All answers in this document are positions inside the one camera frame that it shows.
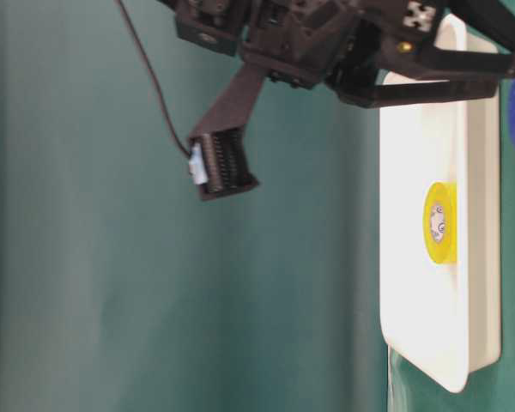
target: yellow tape roll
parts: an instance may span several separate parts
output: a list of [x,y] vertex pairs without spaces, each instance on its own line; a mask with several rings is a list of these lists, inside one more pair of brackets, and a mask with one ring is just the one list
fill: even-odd
[[456,184],[435,183],[423,209],[423,236],[427,252],[437,264],[457,259]]

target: screw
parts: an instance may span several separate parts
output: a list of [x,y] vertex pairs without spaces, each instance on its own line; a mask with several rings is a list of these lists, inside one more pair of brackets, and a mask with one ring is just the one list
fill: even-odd
[[397,46],[399,53],[410,53],[414,50],[414,45],[408,41],[402,41]]

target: black cable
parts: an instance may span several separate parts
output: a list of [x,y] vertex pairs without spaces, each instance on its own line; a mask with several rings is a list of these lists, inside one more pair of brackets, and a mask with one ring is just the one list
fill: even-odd
[[164,93],[162,92],[161,84],[158,80],[158,77],[155,74],[155,70],[153,69],[153,66],[151,62],[148,59],[147,53],[145,52],[145,48],[143,47],[143,44],[141,40],[139,39],[139,35],[137,34],[137,30],[134,27],[133,22],[131,21],[130,14],[128,13],[128,9],[124,5],[123,0],[115,0],[118,7],[120,8],[120,12],[122,13],[122,16],[124,18],[124,21],[126,23],[126,27],[128,28],[131,38],[134,40],[134,43],[136,44],[136,48],[139,51],[139,55],[143,61],[143,64],[145,65],[145,68],[147,69],[148,75],[151,79],[151,82],[153,83],[154,90],[157,94],[159,104],[161,106],[162,116],[164,117],[164,120],[166,121],[166,124],[168,126],[168,129],[170,130],[170,134],[172,136],[173,142],[178,147],[178,149],[184,154],[185,157],[189,158],[191,157],[191,154],[189,153],[189,150],[185,148],[183,143],[179,140],[178,134],[175,132],[175,128],[173,127],[172,120],[170,119],[170,113],[168,112],[166,102],[164,101]]

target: green backdrop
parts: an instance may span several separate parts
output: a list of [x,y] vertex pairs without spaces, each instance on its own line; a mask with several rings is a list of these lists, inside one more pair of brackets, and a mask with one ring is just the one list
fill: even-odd
[[[239,61],[127,2],[182,135]],[[0,411],[384,411],[377,112],[268,83],[200,203],[113,0],[0,0]]]

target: white plastic container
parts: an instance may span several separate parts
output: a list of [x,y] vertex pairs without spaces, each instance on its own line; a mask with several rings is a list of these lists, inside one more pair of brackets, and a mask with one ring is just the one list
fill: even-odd
[[[453,15],[437,42],[496,52]],[[437,181],[457,184],[456,264],[435,264],[423,239],[423,206]],[[448,391],[500,358],[498,96],[381,110],[380,305],[387,344]]]

